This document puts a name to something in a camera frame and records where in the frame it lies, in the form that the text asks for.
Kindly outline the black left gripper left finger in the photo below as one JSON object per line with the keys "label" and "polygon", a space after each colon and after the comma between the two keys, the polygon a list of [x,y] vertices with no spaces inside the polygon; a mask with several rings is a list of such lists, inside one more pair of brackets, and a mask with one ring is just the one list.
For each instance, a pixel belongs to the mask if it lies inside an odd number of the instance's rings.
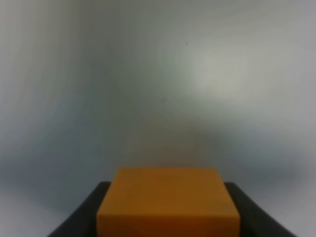
{"label": "black left gripper left finger", "polygon": [[101,182],[84,202],[52,233],[50,237],[96,237],[97,211],[111,185]]}

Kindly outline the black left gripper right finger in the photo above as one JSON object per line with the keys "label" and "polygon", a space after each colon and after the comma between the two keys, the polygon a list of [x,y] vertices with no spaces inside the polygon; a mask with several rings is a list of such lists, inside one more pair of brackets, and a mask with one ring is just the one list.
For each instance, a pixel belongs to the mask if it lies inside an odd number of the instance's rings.
{"label": "black left gripper right finger", "polygon": [[225,186],[240,215],[240,237],[295,237],[235,183],[226,182]]}

